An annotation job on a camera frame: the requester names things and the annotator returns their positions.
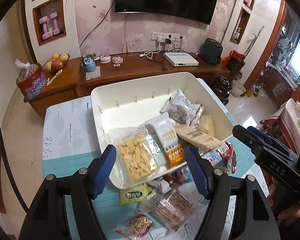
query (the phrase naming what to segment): white router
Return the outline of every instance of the white router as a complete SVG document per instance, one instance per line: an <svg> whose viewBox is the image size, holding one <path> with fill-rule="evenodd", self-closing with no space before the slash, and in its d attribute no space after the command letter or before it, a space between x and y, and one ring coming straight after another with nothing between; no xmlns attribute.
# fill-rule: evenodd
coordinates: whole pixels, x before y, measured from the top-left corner
<svg viewBox="0 0 300 240"><path fill-rule="evenodd" d="M182 52L166 52L163 56L170 62L174 67L188 67L188 66L197 66L199 62L194 59L188 53Z"/></svg>

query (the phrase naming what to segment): white plastic bin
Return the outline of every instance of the white plastic bin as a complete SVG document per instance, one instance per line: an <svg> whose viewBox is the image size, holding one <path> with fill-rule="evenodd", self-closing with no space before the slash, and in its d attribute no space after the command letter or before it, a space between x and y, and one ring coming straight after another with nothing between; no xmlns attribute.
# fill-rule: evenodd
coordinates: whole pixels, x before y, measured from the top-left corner
<svg viewBox="0 0 300 240"><path fill-rule="evenodd" d="M216 138L225 141L232 136L232 122L195 76L187 72L174 73L105 85L97 87L91 92L100 151L103 152L108 144L112 144L109 130L137 127L150 118L160 115L159 110L169 99L170 94L178 88L183 91L191 103L205 106L203 114L212 116ZM183 165L185 163L171 169L162 166L159 173L150 179L155 179ZM145 180L123 183L118 161L111 171L110 180L119 189L146 182Z"/></svg>

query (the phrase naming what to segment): floral wallpaper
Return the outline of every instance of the floral wallpaper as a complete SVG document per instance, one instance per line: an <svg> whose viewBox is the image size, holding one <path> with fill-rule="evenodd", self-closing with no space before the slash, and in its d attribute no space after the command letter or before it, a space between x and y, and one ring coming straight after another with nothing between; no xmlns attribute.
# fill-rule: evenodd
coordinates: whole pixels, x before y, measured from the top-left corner
<svg viewBox="0 0 300 240"><path fill-rule="evenodd" d="M74 0L79 44L104 18L113 1ZM100 54L103 47L108 47L110 54L124 53L127 49L128 52L158 50L159 43L151 41L152 32L178 33L184 37L182 49L197 52L206 38L222 40L234 4L235 0L218 0L210 25L161 14L115 14L113 5L103 23L82 44L81 54Z"/></svg>

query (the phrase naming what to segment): dumbbell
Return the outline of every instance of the dumbbell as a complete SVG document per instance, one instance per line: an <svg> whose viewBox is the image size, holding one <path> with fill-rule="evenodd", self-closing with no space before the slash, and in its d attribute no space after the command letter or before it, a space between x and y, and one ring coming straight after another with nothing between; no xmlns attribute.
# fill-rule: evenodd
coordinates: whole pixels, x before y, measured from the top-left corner
<svg viewBox="0 0 300 240"><path fill-rule="evenodd" d="M48 20L49 20L48 16L42 17L39 20L39 23L42 24L42 28L43 28L43 32L44 32L44 34L42 35L42 38L44 40L51 37L50 32L48 30Z"/></svg>
<svg viewBox="0 0 300 240"><path fill-rule="evenodd" d="M58 28L57 17L58 17L57 12L50 14L50 18L53 19L53 25L54 25L53 35L57 35L61 32L60 29Z"/></svg>

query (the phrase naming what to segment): green snack package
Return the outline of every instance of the green snack package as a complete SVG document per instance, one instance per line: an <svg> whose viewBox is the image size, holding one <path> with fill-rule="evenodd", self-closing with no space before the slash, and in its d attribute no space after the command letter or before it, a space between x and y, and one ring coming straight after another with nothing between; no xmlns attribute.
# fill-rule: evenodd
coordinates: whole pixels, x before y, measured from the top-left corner
<svg viewBox="0 0 300 240"><path fill-rule="evenodd" d="M143 200L151 190L148 187L148 184L140 184L135 187L131 187L128 189L120 189L119 190L119 202L120 206L127 203L136 203Z"/></svg>

